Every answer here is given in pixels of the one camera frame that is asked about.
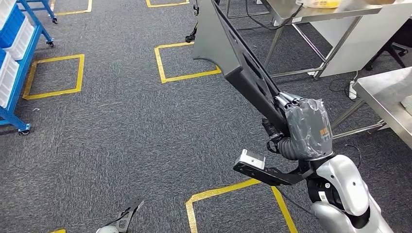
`power strip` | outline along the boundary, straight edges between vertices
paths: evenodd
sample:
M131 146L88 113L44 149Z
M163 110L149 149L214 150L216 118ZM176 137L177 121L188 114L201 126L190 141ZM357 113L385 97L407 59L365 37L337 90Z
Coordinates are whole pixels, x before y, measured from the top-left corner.
M349 83L349 98L351 100L356 99L356 97L358 96L356 91L353 89L353 84L355 83L355 81L350 81Z

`white plastic bin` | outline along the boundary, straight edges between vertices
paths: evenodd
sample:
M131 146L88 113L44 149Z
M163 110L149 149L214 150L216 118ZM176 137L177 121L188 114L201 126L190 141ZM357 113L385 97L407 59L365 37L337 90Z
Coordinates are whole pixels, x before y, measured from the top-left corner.
M10 52L10 55L16 61L23 59L33 33L34 27L30 24L29 19L25 17L20 30L13 41L13 45L9 48L4 48L4 51Z
M0 30L3 29L15 3L16 0L0 0Z
M9 52L6 52L0 68L0 106L7 107L16 80L19 64L12 59Z

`black bracket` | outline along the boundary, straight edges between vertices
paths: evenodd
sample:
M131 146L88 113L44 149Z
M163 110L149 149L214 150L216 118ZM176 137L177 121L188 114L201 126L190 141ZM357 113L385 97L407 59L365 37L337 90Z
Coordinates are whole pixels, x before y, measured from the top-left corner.
M127 233L130 220L135 212L142 206L143 202L144 200L142 198L135 198L126 205L124 211L119 212L118 218L120 219L116 222L116 228L119 233Z

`chair leg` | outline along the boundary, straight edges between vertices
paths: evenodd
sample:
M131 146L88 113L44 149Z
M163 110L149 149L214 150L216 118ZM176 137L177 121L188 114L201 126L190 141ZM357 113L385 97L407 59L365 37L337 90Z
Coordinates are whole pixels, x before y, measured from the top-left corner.
M365 65L366 70L372 70L372 64L375 62L375 60L383 53L385 46L383 46L370 60L369 62Z
M406 68L405 64L402 62L402 60L400 59L399 55L396 53L395 49L392 46L388 46L386 48L386 50L388 51L388 53L398 62L398 64L402 67L402 68Z

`caster wheel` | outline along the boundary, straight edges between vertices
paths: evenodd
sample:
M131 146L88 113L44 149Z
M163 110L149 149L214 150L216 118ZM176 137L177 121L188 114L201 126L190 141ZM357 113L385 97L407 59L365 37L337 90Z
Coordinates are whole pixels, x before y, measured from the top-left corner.
M372 65L365 65L365 69L367 71L371 71L373 69L373 66Z
M20 135L28 135L30 133L30 130L23 130L23 131L19 131L18 134Z

